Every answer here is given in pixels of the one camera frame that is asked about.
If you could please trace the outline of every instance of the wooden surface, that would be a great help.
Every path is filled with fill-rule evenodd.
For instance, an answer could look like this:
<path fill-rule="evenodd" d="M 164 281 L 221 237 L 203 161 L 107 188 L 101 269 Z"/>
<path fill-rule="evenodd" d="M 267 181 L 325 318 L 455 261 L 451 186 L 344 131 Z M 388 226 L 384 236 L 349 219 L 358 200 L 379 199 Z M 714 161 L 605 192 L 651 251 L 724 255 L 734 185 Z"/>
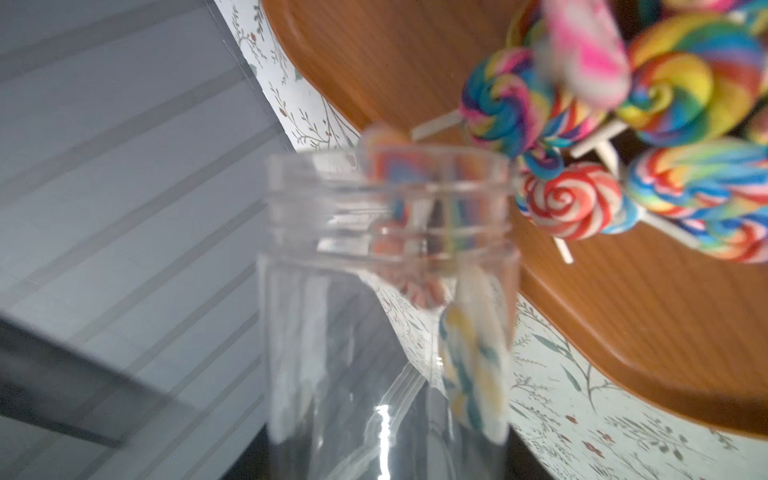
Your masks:
<path fill-rule="evenodd" d="M 410 129 L 456 108 L 468 73 L 503 45 L 520 3 L 263 5 L 296 67 L 362 130 L 374 121 Z M 620 17 L 625 36 L 635 33 L 633 15 Z M 458 128 L 437 139 L 461 142 Z M 624 157 L 641 147 L 631 133 L 619 143 Z M 713 260 L 644 225 L 570 242 L 569 266 L 513 211 L 522 294 L 600 371 L 679 415 L 768 435 L 768 266 Z"/>

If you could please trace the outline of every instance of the striped gray surface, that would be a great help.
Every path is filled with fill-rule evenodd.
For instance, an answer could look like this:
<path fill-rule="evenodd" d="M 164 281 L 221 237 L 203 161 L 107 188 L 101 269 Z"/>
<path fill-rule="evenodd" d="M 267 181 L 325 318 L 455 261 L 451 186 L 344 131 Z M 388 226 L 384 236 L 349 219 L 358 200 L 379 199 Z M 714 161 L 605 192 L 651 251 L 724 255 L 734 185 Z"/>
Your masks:
<path fill-rule="evenodd" d="M 169 395 L 125 450 L 0 418 L 4 480 L 217 478 L 264 424 L 262 159 L 291 147 L 211 8 L 3 11 L 0 310 Z"/>

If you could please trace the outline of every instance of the lollipop stick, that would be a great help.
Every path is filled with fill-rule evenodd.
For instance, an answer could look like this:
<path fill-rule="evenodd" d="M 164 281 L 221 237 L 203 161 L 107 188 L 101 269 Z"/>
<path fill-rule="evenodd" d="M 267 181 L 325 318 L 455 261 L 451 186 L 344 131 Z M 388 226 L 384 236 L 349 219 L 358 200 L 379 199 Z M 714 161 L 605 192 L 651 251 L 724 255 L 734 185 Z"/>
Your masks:
<path fill-rule="evenodd" d="M 420 198 L 414 200 L 411 204 L 411 209 L 408 215 L 408 223 L 406 224 L 409 230 L 424 230 L 427 229 L 429 223 L 429 216 L 432 214 L 432 208 L 435 206 L 435 201 L 431 198 Z M 406 240 L 406 244 L 403 248 L 403 253 L 406 256 L 418 255 L 421 250 L 422 240 L 409 238 Z"/>
<path fill-rule="evenodd" d="M 618 118 L 609 121 L 589 137 L 571 148 L 573 158 L 583 157 L 588 151 L 594 150 L 599 144 L 608 142 L 611 138 L 627 130 L 628 126 Z"/>
<path fill-rule="evenodd" d="M 554 240 L 554 245 L 560 252 L 560 256 L 563 257 L 563 261 L 568 265 L 572 265 L 574 262 L 574 256 L 571 255 L 571 249 L 568 248 L 568 244 L 565 243 L 565 240 L 557 237 L 552 237 L 552 239 Z"/>
<path fill-rule="evenodd" d="M 736 10 L 734 12 L 728 12 L 726 17 L 733 23 L 738 25 L 744 25 L 746 23 L 746 12 L 744 10 Z"/>
<path fill-rule="evenodd" d="M 664 218 L 659 217 L 658 215 L 652 214 L 649 211 L 642 213 L 640 221 L 646 225 L 652 226 L 656 230 L 659 230 L 661 233 L 669 235 L 688 248 L 697 249 L 700 245 L 700 241 L 694 235 L 688 233 L 674 223 L 671 223 Z"/>
<path fill-rule="evenodd" d="M 437 118 L 426 121 L 423 124 L 416 125 L 411 130 L 411 140 L 420 141 L 425 138 L 431 137 L 434 134 L 440 133 L 447 128 L 458 125 L 462 121 L 462 115 L 458 112 L 458 108 L 454 111 L 450 111 L 445 115 L 440 115 Z"/>
<path fill-rule="evenodd" d="M 611 172 L 616 180 L 621 178 L 621 170 L 619 168 L 619 153 L 616 152 L 616 148 L 610 141 L 603 141 L 594 146 L 594 152 L 603 161 L 603 165 Z"/>

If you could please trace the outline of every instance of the clear plastic jar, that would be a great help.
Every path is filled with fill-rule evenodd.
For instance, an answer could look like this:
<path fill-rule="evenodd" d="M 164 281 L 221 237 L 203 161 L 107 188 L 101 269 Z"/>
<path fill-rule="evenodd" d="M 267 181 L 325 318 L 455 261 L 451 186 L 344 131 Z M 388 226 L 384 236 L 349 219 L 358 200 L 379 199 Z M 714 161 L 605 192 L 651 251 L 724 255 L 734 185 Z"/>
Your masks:
<path fill-rule="evenodd" d="M 379 155 L 429 174 L 377 180 Z M 272 248 L 260 258 L 260 294 L 273 478 L 503 478 L 506 419 L 490 439 L 476 421 L 499 407 L 493 395 L 469 419 L 450 405 L 437 319 L 447 305 L 490 312 L 485 334 L 508 353 L 519 264 L 510 168 L 453 147 L 269 159 Z M 402 328 L 412 312 L 431 320 Z"/>

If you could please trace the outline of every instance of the candy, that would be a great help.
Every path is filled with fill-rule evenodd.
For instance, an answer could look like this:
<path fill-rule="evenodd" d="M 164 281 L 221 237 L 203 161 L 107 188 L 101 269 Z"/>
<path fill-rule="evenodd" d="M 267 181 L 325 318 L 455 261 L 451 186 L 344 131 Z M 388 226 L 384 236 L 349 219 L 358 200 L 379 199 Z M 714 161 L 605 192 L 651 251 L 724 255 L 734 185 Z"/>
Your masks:
<path fill-rule="evenodd" d="M 654 148 L 629 170 L 627 195 L 665 217 L 727 220 L 768 205 L 768 147 L 722 137 Z"/>
<path fill-rule="evenodd" d="M 360 137 L 358 158 L 374 184 L 420 184 L 433 179 L 435 162 L 411 146 L 410 138 L 402 132 L 373 125 Z M 411 207 L 398 195 L 390 200 L 392 217 L 403 223 L 409 221 Z"/>
<path fill-rule="evenodd" d="M 541 0 L 555 75 L 593 108 L 613 108 L 630 88 L 627 52 L 604 0 Z"/>
<path fill-rule="evenodd" d="M 617 115 L 659 146 L 720 136 L 752 109 L 763 51 L 742 26 L 718 14 L 676 15 L 650 27 L 629 47 L 634 69 Z"/>
<path fill-rule="evenodd" d="M 493 281 L 478 266 L 459 272 L 455 300 L 440 316 L 438 348 L 445 393 L 456 418 L 503 445 L 511 334 L 503 299 L 500 305 L 493 300 Z"/>
<path fill-rule="evenodd" d="M 768 10 L 757 10 L 745 15 L 744 24 L 750 30 L 750 33 L 756 37 L 762 37 L 760 43 L 766 46 L 766 39 L 763 34 L 768 31 Z"/>
<path fill-rule="evenodd" d="M 615 235 L 617 233 L 624 233 L 637 225 L 645 212 L 643 207 L 640 207 L 632 201 L 627 195 L 624 195 L 624 199 L 621 201 L 621 209 L 614 215 L 611 222 L 605 227 L 602 233 L 608 233 Z"/>
<path fill-rule="evenodd" d="M 746 123 L 744 137 L 756 144 L 768 145 L 768 104 L 763 103 Z"/>
<path fill-rule="evenodd" d="M 524 191 L 531 221 L 553 237 L 579 240 L 607 227 L 620 211 L 621 188 L 602 165 L 573 164 L 554 180 L 528 176 Z"/>
<path fill-rule="evenodd" d="M 512 188 L 515 190 L 515 203 L 520 209 L 523 217 L 530 219 L 531 212 L 528 209 L 528 190 L 526 185 L 532 183 L 535 177 L 531 174 L 531 169 L 525 164 L 522 157 L 518 158 L 518 174 L 512 178 Z"/>
<path fill-rule="evenodd" d="M 430 236 L 435 251 L 453 253 L 501 241 L 507 227 L 510 162 L 501 156 L 492 161 L 489 155 L 466 149 L 443 165 L 442 179 L 456 191 L 437 195 L 430 226 L 443 227 L 445 234 Z"/>
<path fill-rule="evenodd" d="M 541 141 L 552 147 L 570 147 L 600 126 L 605 112 L 594 110 L 568 91 L 555 92 L 552 113 L 541 132 Z"/>
<path fill-rule="evenodd" d="M 675 12 L 755 12 L 768 8 L 767 0 L 663 0 Z"/>
<path fill-rule="evenodd" d="M 538 0 L 528 0 L 524 8 L 517 10 L 507 30 L 507 47 L 530 47 L 545 36 Z"/>
<path fill-rule="evenodd" d="M 728 220 L 685 219 L 679 224 L 699 239 L 699 251 L 707 255 L 740 263 L 768 262 L 768 210 L 765 208 Z"/>
<path fill-rule="evenodd" d="M 528 169 L 543 180 L 551 180 L 565 169 L 565 162 L 560 152 L 541 142 L 524 152 L 522 158 Z"/>
<path fill-rule="evenodd" d="M 516 158 L 543 130 L 552 98 L 552 86 L 535 71 L 531 51 L 506 48 L 472 71 L 459 110 L 475 144 Z"/>
<path fill-rule="evenodd" d="M 407 265 L 386 265 L 387 260 L 402 261 L 406 257 L 404 228 L 397 220 L 379 220 L 370 227 L 373 235 L 370 252 L 383 260 L 373 267 L 373 271 L 417 308 L 431 309 L 445 304 L 445 288 L 436 275 L 419 273 Z"/>

